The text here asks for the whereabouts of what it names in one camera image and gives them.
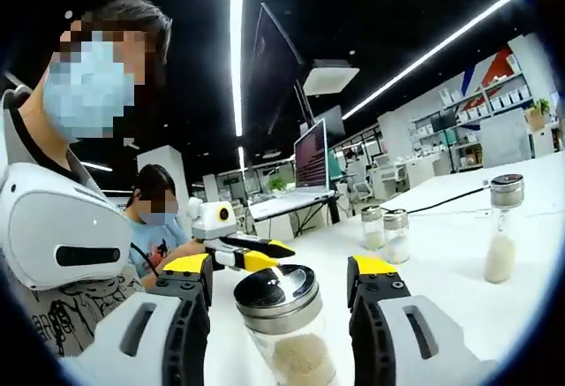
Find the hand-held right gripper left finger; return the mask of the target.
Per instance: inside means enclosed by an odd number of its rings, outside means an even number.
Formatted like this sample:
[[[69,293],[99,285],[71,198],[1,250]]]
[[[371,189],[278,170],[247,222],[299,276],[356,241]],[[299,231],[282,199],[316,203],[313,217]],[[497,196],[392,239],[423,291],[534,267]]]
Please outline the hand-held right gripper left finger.
[[[213,287],[209,254],[169,263],[95,329],[94,341],[59,363],[74,385],[201,385]]]

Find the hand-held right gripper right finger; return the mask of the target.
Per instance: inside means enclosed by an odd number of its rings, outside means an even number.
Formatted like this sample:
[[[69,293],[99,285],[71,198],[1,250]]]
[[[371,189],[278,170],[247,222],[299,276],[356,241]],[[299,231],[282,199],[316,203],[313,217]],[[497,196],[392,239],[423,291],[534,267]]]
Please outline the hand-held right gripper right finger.
[[[349,332],[357,385],[480,385],[496,369],[465,345],[463,328],[413,295],[382,259],[348,259]]]

